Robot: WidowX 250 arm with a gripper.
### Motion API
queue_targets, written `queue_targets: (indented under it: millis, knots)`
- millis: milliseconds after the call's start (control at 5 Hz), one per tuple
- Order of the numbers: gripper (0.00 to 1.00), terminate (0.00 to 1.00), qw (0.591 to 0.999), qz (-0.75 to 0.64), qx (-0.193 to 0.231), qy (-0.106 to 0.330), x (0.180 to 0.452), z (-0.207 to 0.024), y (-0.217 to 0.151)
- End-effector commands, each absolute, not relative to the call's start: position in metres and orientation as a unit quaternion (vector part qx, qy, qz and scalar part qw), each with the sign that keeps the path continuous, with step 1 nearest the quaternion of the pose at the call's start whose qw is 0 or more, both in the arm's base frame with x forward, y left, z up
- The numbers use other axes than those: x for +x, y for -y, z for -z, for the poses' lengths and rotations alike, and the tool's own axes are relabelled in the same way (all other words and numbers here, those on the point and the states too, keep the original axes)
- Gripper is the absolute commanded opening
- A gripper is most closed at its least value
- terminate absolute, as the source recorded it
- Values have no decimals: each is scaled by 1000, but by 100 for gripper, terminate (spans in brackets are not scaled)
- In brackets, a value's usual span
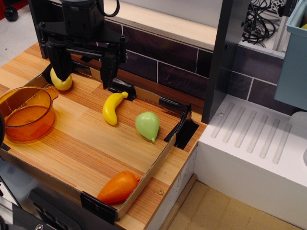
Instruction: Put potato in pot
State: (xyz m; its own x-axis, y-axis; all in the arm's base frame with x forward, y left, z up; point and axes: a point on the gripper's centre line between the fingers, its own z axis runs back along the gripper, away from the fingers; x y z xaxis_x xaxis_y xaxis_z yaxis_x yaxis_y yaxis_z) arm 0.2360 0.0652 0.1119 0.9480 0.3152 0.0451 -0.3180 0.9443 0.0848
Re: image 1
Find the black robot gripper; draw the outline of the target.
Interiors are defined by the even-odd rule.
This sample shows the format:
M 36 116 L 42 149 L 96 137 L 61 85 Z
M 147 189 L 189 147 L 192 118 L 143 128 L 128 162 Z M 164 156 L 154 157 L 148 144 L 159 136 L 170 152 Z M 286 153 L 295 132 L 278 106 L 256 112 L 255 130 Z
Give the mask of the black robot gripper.
M 114 12 L 107 14 L 102 0 L 62 0 L 53 15 L 36 23 L 40 44 L 61 81 L 72 72 L 71 55 L 78 54 L 101 61 L 103 88 L 110 88 L 120 62 L 127 61 L 128 38 L 105 23 L 119 9 L 119 1 Z

